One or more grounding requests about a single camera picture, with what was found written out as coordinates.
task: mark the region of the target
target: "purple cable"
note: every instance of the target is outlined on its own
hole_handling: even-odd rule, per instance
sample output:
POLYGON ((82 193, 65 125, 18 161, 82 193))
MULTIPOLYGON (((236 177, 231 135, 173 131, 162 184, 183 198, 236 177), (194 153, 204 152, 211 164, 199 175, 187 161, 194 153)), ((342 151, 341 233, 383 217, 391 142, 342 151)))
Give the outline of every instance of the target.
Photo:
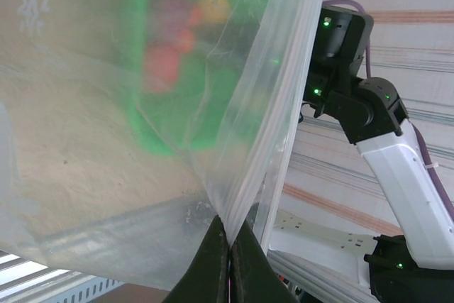
MULTIPOLYGON (((421 151, 421 155, 423 157, 424 164, 426 166, 432 165, 432 159, 430 154, 428 153, 427 145, 426 142, 424 141, 424 138, 419 131, 417 127, 415 127, 414 124, 411 124, 413 126, 414 132, 416 134, 416 139, 418 140, 419 144, 419 149, 421 151)), ((437 172, 435 171, 435 168, 430 167, 427 169, 427 172, 429 176, 432 179, 433 185, 435 186, 438 196, 440 197, 441 201, 443 202, 443 205, 446 208, 446 211, 448 211, 450 217, 452 220, 454 220, 454 206, 453 203, 451 202, 448 193, 446 193, 445 187, 440 181, 440 178, 438 177, 437 172)))
MULTIPOLYGON (((322 3, 322 5, 347 5, 352 6, 358 10, 358 12, 366 13, 364 7, 361 6, 360 3, 354 0, 327 0, 322 3)), ((371 71, 370 71, 370 40, 367 42, 366 45, 366 77, 371 78, 371 71)))

